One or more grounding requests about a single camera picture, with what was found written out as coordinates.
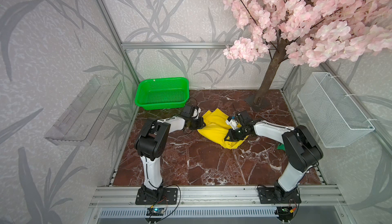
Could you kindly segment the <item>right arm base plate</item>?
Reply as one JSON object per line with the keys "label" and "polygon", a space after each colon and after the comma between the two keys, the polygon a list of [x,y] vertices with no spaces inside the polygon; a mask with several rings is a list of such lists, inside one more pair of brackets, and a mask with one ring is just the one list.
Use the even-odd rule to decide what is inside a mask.
{"label": "right arm base plate", "polygon": [[257,186],[261,204],[301,204],[299,188],[286,192],[281,187]]}

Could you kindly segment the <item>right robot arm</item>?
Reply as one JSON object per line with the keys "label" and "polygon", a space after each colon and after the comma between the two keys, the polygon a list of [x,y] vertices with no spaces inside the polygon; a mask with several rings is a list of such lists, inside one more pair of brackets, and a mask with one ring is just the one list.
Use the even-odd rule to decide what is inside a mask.
{"label": "right robot arm", "polygon": [[291,193],[305,174],[317,167],[324,154],[305,126],[287,127],[265,120],[253,120],[247,111],[227,118],[231,128],[225,137],[228,142],[239,142],[247,136],[266,137],[284,145],[288,165],[275,184],[275,192]]}

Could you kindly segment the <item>yellow shorts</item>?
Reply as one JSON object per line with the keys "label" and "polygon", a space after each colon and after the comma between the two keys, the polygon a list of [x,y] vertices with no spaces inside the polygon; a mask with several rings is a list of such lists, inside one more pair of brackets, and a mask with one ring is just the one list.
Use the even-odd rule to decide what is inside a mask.
{"label": "yellow shorts", "polygon": [[248,138],[243,140],[230,142],[225,140],[231,127],[226,124],[229,116],[222,112],[220,109],[215,109],[213,112],[208,110],[203,116],[203,121],[206,126],[199,129],[198,132],[205,138],[211,140],[214,143],[219,144],[226,149],[236,149]]}

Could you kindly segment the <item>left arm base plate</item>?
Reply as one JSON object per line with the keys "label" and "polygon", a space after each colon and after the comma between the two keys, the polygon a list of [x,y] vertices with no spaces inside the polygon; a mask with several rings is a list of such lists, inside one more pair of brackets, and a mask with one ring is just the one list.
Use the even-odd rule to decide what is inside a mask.
{"label": "left arm base plate", "polygon": [[136,205],[175,205],[180,197],[178,188],[160,187],[152,190],[142,186],[138,190],[135,204]]}

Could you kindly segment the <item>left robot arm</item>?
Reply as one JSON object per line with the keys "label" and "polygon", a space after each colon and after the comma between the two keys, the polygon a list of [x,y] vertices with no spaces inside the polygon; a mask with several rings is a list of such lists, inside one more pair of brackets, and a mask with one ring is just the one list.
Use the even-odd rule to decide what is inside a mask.
{"label": "left robot arm", "polygon": [[200,113],[200,107],[186,104],[179,116],[146,120],[135,143],[135,149],[144,167],[145,179],[141,186],[143,193],[152,196],[163,193],[160,157],[166,147],[168,136],[176,131],[195,131],[206,127]]}

